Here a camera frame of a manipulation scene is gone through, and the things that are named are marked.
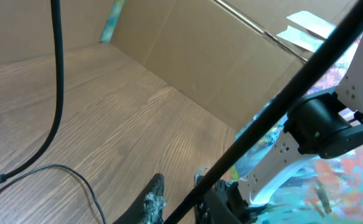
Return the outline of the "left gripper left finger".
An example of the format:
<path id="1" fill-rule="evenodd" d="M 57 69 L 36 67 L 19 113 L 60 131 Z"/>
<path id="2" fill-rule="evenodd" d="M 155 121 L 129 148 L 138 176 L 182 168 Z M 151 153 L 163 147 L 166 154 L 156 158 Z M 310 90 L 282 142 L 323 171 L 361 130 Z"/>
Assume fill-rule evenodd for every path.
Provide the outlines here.
<path id="1" fill-rule="evenodd" d="M 164 176 L 157 173 L 113 224 L 161 224 L 165 207 Z"/>

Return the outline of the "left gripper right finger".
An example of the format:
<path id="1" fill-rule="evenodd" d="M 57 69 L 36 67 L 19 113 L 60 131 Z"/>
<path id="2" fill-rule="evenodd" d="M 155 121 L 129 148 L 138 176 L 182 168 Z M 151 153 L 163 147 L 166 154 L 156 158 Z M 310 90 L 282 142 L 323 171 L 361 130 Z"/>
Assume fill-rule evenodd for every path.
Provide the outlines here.
<path id="1" fill-rule="evenodd" d="M 218 180 L 194 206 L 196 224 L 242 224 L 229 208 L 230 193 L 236 184 Z"/>

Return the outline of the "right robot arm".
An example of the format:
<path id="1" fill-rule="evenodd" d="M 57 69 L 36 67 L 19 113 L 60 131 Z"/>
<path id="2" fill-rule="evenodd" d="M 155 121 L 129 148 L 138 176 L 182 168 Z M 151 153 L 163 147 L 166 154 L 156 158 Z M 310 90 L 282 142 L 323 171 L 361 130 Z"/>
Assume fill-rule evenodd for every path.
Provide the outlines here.
<path id="1" fill-rule="evenodd" d="M 350 67 L 332 88 L 302 97 L 252 169 L 239 173 L 242 200 L 258 207 L 311 159 L 333 159 L 363 145 L 363 35 Z"/>

